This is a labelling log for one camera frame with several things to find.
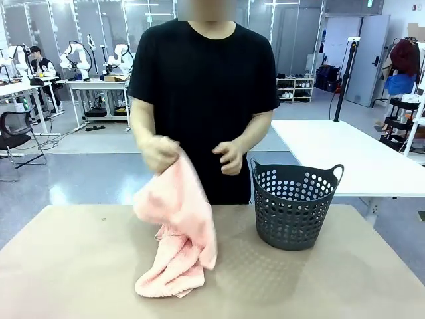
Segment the person's left hand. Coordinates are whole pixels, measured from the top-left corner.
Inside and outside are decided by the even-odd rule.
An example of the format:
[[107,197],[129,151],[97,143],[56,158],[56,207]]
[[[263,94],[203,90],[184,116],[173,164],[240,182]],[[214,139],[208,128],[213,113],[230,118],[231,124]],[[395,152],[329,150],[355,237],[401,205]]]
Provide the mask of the person's left hand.
[[235,176],[241,172],[246,150],[242,147],[239,139],[221,142],[212,152],[220,156],[221,173],[223,175]]

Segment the person's right hand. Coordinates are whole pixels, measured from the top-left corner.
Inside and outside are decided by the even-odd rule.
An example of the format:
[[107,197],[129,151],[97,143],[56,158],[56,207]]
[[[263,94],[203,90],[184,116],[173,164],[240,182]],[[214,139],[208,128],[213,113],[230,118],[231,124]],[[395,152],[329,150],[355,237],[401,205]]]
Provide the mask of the person's right hand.
[[167,136],[144,135],[137,139],[137,145],[148,168],[160,175],[179,158],[179,142]]

